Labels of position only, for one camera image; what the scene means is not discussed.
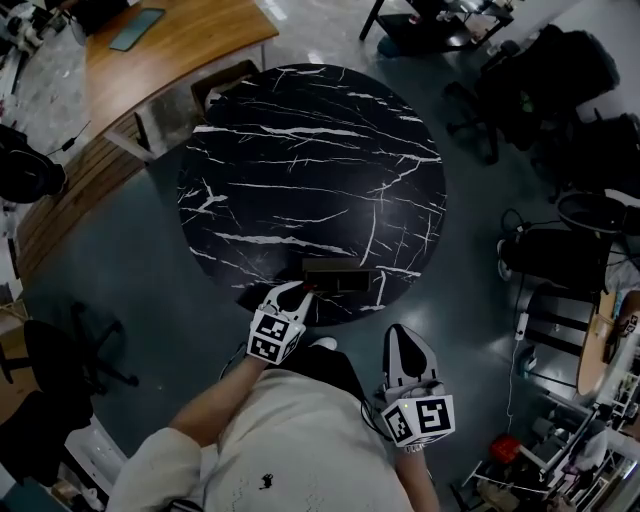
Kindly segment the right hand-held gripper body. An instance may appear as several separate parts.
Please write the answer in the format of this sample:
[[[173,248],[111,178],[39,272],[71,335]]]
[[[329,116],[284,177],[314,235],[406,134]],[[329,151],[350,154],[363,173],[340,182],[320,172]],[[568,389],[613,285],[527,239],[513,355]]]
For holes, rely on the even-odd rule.
[[[423,448],[455,431],[453,396],[434,368],[419,378],[384,371],[382,422],[397,448]]]

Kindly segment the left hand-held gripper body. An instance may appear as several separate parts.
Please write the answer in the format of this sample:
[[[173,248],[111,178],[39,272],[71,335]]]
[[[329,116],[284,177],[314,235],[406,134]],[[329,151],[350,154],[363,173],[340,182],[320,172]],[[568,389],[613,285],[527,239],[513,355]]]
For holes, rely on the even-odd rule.
[[[297,347],[306,326],[297,315],[281,312],[273,303],[261,305],[254,313],[246,354],[272,365],[280,365]]]

